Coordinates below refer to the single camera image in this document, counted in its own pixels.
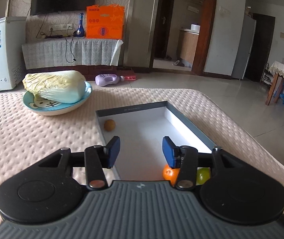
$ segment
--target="dotted mattress cover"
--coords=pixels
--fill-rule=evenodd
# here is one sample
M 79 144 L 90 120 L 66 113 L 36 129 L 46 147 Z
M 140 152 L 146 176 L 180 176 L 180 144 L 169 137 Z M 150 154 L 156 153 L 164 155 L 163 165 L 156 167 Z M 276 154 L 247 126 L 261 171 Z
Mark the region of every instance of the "dotted mattress cover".
M 101 144 L 96 110 L 168 100 L 217 145 L 284 185 L 284 166 L 198 91 L 96 88 L 81 107 L 58 116 L 31 112 L 23 94 L 0 94 L 0 184 L 61 147 L 81 152 Z M 76 168 L 74 178 L 85 184 L 84 170 Z

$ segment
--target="green lime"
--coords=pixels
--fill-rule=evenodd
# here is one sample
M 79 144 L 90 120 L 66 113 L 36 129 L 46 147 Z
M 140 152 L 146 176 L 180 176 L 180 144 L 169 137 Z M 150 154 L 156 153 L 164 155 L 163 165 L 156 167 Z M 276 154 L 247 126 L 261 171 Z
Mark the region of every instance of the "green lime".
M 198 168 L 196 175 L 196 185 L 204 184 L 211 177 L 211 171 L 208 167 Z

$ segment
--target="power cord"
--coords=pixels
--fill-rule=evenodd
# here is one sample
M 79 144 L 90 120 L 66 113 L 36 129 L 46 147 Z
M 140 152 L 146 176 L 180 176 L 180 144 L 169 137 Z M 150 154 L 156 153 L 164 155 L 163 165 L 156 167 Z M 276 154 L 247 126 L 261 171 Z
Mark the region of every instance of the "power cord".
M 44 23 L 44 20 L 46 19 L 46 16 L 47 16 L 47 14 L 44 16 L 44 19 L 43 19 L 42 25 L 41 25 L 41 27 L 40 27 L 40 29 L 39 29 L 39 31 L 38 31 L 38 34 L 36 35 L 36 38 L 38 37 L 38 35 L 39 35 L 39 33 L 40 33 L 40 30 L 41 30 L 41 28 L 42 28 L 42 26 L 43 26 L 43 23 Z
M 70 26 L 67 28 L 67 30 L 66 30 L 66 36 L 69 36 L 69 35 L 68 35 L 69 28 L 72 29 L 72 27 L 70 27 Z
M 31 10 L 31 6 L 30 6 L 30 8 L 29 8 L 29 11 Z M 27 15 L 26 15 L 26 17 L 25 18 L 27 18 L 27 16 L 28 16 L 28 14 L 29 14 L 29 11 L 27 12 Z
M 72 61 L 72 62 L 70 62 L 70 61 L 66 58 L 67 40 L 66 40 L 66 37 L 64 37 L 64 38 L 65 38 L 65 42 L 66 42 L 65 60 L 66 60 L 69 64 L 72 64 L 72 63 L 74 63 L 74 62 L 76 61 L 75 56 L 74 56 L 74 54 L 72 53 L 72 41 L 73 41 L 73 38 L 74 38 L 74 37 L 72 37 L 71 44 L 70 44 L 70 52 L 71 52 L 71 55 L 73 56 L 73 61 Z

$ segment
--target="blue bottle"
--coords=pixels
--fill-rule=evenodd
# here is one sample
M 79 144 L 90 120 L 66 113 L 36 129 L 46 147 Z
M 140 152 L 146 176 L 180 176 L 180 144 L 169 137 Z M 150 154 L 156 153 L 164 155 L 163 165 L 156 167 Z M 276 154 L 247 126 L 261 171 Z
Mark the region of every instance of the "blue bottle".
M 83 28 L 83 13 L 80 13 L 80 23 L 77 31 L 75 32 L 75 37 L 84 37 L 84 28 Z

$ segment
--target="wooden cabinet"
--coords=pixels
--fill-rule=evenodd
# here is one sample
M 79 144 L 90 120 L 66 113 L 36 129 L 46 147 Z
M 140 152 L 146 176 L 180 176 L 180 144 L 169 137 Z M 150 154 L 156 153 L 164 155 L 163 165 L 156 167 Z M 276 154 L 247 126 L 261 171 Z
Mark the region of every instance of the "wooden cabinet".
M 180 30 L 177 55 L 179 58 L 193 64 L 197 46 L 198 33 Z

